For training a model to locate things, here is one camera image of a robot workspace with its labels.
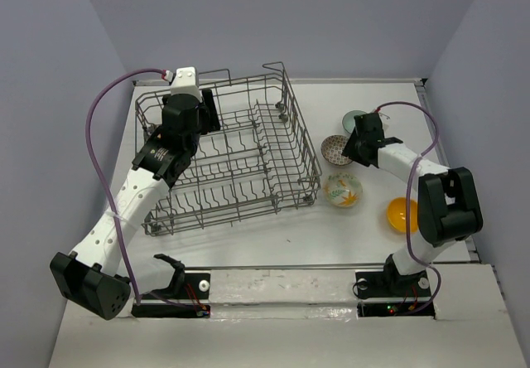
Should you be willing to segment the leaf flower pattern bowl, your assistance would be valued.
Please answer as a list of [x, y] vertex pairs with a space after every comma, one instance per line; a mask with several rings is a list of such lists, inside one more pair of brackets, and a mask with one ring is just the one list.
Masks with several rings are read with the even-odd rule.
[[325, 178], [325, 199], [335, 207], [351, 208], [360, 202], [364, 190], [359, 179], [348, 172], [332, 173]]

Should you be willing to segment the teal green bowl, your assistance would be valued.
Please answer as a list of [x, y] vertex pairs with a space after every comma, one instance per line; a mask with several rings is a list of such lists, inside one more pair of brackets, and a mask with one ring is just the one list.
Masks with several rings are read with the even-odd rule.
[[351, 134], [355, 128], [355, 118], [357, 116], [364, 115], [365, 112], [362, 110], [351, 110], [346, 113], [342, 118], [342, 126], [347, 134]]

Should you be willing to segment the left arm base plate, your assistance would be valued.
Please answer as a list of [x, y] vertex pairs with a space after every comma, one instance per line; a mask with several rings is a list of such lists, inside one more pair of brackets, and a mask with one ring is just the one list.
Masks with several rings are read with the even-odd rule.
[[132, 305], [131, 314], [136, 318], [210, 318], [210, 288], [210, 271], [186, 270], [182, 281], [145, 294], [139, 305]]

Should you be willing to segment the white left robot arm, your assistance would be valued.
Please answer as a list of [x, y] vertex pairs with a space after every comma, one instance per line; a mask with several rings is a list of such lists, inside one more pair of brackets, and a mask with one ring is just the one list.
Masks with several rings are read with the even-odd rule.
[[184, 264], [163, 253], [153, 255], [155, 267], [146, 277], [118, 274], [127, 263], [122, 249], [190, 166], [200, 137], [220, 129], [210, 89], [197, 96], [170, 93], [162, 103], [161, 125], [133, 159], [108, 209], [81, 242], [50, 263], [62, 296], [105, 320], [123, 310], [133, 290], [168, 299], [187, 287]]

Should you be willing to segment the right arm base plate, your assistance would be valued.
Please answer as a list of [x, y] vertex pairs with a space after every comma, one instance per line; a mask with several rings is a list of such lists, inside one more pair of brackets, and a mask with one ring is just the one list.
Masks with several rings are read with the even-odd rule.
[[431, 287], [426, 272], [413, 274], [411, 279], [390, 285], [382, 271], [358, 271], [352, 292], [357, 298], [358, 317], [435, 317], [435, 308], [429, 304]]

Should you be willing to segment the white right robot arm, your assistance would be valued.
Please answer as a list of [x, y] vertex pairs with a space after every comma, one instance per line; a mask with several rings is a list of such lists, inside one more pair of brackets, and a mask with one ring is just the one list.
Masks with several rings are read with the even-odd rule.
[[407, 185], [405, 211], [417, 202], [417, 231], [412, 218], [405, 219], [406, 244], [390, 254], [380, 271], [356, 275], [356, 296], [400, 298], [417, 288], [432, 262], [453, 244], [481, 231], [484, 221], [470, 170], [449, 168], [426, 159], [402, 140], [385, 135], [378, 113], [355, 117], [354, 131], [343, 156], [365, 167], [393, 174]]

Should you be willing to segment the red patterned bowl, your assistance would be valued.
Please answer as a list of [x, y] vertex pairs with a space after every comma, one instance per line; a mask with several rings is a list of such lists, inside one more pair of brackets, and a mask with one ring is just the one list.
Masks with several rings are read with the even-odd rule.
[[353, 161], [342, 155], [348, 138], [344, 135], [331, 135], [325, 138], [320, 146], [323, 158], [337, 167], [349, 165]]

